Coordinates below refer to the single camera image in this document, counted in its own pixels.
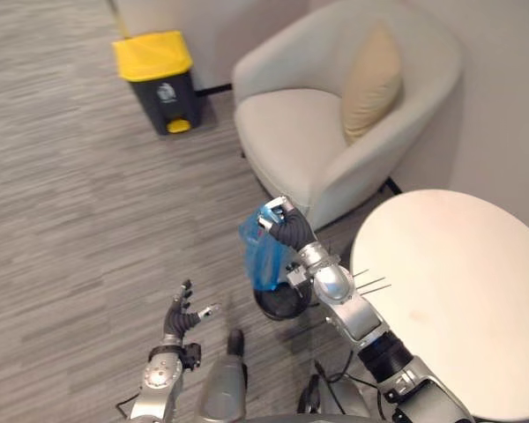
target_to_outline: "white wall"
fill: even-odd
[[[404,0],[430,11],[464,48],[464,77],[392,178],[448,188],[529,226],[529,0]],[[311,9],[332,0],[310,0]]]
[[[234,64],[305,15],[309,0],[117,0],[131,35],[179,29],[197,89],[231,82]]]

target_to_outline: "yellow trash can lid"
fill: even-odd
[[[180,31],[147,33],[114,43],[119,75],[131,82],[179,75],[192,58]]]

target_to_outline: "white round table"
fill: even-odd
[[[351,255],[356,286],[475,416],[529,419],[529,228],[429,189],[376,208]]]

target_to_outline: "armchair armrest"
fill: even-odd
[[[328,86],[324,70],[337,36],[338,19],[326,9],[273,35],[237,63],[233,71],[235,104],[258,93]]]
[[[317,175],[307,216],[312,227],[333,221],[382,185],[457,82],[460,61],[454,64],[440,86],[425,87],[414,99],[404,99]]]

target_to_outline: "black cable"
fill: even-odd
[[[341,411],[341,414],[346,414],[345,410],[343,410],[343,406],[339,402],[339,399],[335,395],[335,392],[333,392],[333,388],[332,388],[331,384],[329,383],[329,381],[327,380],[327,377],[325,376],[324,368],[321,367],[321,364],[319,364],[319,362],[317,360],[314,360],[314,365],[316,366],[317,374],[324,380],[325,386],[327,386],[327,389],[332,394],[333,401],[335,401],[335,404],[337,404],[339,410]]]
[[[345,414],[343,412],[343,407],[341,406],[340,402],[339,402],[339,399],[337,398],[337,396],[335,395],[335,392],[333,392],[333,389],[332,387],[330,386],[332,383],[336,383],[338,381],[340,381],[344,376],[348,377],[349,379],[351,379],[352,381],[355,381],[355,382],[358,382],[358,383],[362,383],[363,385],[366,385],[366,386],[369,386],[370,388],[374,388],[376,390],[376,405],[378,407],[378,414],[380,414],[380,419],[382,420],[386,420],[386,417],[384,416],[384,411],[382,409],[382,392],[380,392],[380,390],[378,389],[378,387],[374,384],[374,383],[370,383],[370,382],[367,382],[367,381],[363,381],[362,379],[359,379],[358,377],[354,377],[353,375],[350,375],[347,370],[349,369],[349,367],[351,366],[351,361],[353,361],[353,357],[354,357],[354,354],[353,354],[353,350],[350,351],[349,353],[349,356],[347,357],[346,359],[346,363],[345,363],[345,366],[343,367],[343,370],[341,370],[340,372],[338,373],[335,373],[331,376],[325,376],[325,373],[324,373],[324,369],[321,367],[321,365],[317,362],[317,360],[315,361],[316,363],[316,370],[317,372],[319,373],[319,375],[324,379],[324,381],[326,382],[327,384],[327,388],[329,388],[329,391],[330,393],[332,394],[332,397],[333,397],[333,400],[335,401],[335,403],[337,404],[337,406],[339,407],[339,409],[341,410],[341,412],[343,414]]]
[[[331,375],[327,378],[328,383],[335,383],[341,380],[341,378],[346,374],[346,371],[349,369],[349,366],[351,365],[351,361],[353,361],[353,350],[349,352],[349,356],[346,359],[345,366],[343,367],[343,370],[341,370],[338,373],[335,373],[334,375]]]
[[[378,389],[378,387],[375,384],[367,382],[367,381],[363,381],[362,379],[359,379],[358,377],[354,377],[353,375],[350,375],[349,373],[346,373],[346,377],[348,377],[352,381],[355,381],[355,382],[358,382],[358,383],[362,383],[363,385],[367,385],[370,388],[374,388],[375,390]]]
[[[376,393],[376,405],[378,405],[378,414],[380,414],[380,419],[386,420],[384,411],[382,410],[382,393],[380,391]]]
[[[115,409],[118,410],[120,412],[120,414],[122,414],[123,418],[124,419],[127,419],[127,414],[125,414],[125,411],[123,410],[122,408],[122,405],[124,404],[127,404],[129,403],[130,401],[133,401],[135,398],[137,398],[139,396],[139,393],[135,394],[133,397],[129,397],[127,398],[126,400],[122,401],[121,403],[117,403],[115,405]]]

